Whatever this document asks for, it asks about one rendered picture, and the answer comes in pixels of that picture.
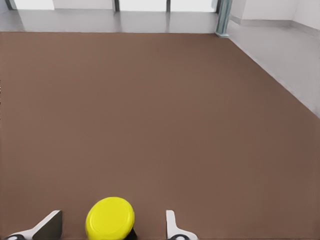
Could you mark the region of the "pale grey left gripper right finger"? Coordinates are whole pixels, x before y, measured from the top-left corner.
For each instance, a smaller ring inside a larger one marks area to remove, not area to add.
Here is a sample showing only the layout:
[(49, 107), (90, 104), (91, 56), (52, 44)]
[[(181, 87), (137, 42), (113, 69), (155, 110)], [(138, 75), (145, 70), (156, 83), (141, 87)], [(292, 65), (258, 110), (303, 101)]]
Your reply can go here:
[(198, 236), (177, 226), (173, 210), (166, 210), (166, 239), (167, 240), (198, 240)]

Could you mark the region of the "silver frame post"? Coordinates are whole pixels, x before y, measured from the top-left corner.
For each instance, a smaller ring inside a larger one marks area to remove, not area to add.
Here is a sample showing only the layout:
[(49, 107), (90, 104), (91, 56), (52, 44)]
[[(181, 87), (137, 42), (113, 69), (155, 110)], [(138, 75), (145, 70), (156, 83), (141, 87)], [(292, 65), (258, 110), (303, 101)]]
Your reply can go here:
[(232, 9), (233, 0), (218, 0), (217, 1), (217, 25), (215, 34), (219, 38), (228, 38), (227, 33), (228, 23)]

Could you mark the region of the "yellow round lid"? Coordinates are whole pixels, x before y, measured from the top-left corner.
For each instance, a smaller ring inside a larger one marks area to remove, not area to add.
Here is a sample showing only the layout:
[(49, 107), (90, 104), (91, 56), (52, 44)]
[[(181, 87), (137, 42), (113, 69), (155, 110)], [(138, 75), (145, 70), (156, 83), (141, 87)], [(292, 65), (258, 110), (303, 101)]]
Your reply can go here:
[(99, 200), (85, 219), (87, 240), (137, 240), (132, 205), (117, 196)]

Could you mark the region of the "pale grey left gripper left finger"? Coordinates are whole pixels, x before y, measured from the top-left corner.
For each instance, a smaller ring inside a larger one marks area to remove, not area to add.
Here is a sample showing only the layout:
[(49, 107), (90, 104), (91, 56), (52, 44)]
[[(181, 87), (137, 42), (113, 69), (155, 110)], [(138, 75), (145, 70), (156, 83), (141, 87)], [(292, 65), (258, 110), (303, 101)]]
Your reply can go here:
[(61, 240), (63, 211), (53, 210), (34, 227), (6, 236), (3, 240)]

